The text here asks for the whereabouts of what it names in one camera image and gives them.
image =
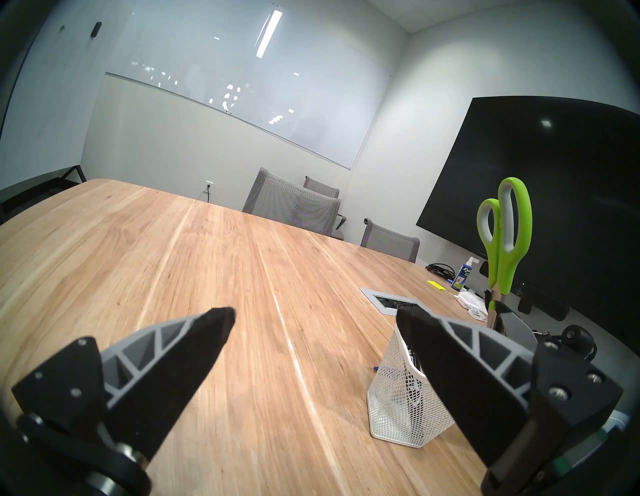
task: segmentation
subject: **wood grain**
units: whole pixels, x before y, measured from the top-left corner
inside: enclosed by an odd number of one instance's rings
[[[421,449],[374,439],[366,391],[394,319],[368,287],[470,319],[424,268],[132,184],[92,180],[0,226],[0,386],[81,335],[230,305],[216,365],[149,466],[158,495],[479,494],[456,426]]]

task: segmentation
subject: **black tv screen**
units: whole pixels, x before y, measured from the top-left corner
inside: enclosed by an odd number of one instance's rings
[[[505,177],[529,190],[528,283],[640,349],[640,115],[552,97],[474,98],[417,222],[486,258],[476,214]]]

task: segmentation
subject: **white mesh cup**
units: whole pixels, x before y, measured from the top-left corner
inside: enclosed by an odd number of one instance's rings
[[[415,368],[397,326],[367,391],[374,438],[421,448],[453,424],[453,418]]]

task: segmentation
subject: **whiteboard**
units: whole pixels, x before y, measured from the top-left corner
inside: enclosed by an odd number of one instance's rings
[[[275,11],[282,16],[259,58]],[[227,112],[347,168],[390,80],[326,26],[264,0],[138,0],[108,72]]]

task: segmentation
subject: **gray office chair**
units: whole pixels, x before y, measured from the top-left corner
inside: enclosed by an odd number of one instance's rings
[[[370,219],[364,219],[364,223],[367,228],[364,230],[360,246],[415,263],[420,246],[418,238],[385,229]]]
[[[324,195],[324,196],[330,196],[331,198],[337,198],[338,195],[340,194],[339,189],[332,188],[331,186],[327,186],[322,182],[311,179],[308,175],[305,176],[304,188],[310,189],[311,191],[315,191],[316,193],[320,193],[321,195]],[[333,226],[333,231],[331,232],[331,237],[344,241],[344,234],[341,231],[338,231],[338,229],[340,229],[340,226],[344,224],[344,221],[346,220],[347,220],[346,216],[341,214],[337,215],[337,217],[335,218],[335,225]]]
[[[260,167],[243,212],[331,236],[340,200],[302,188]]]

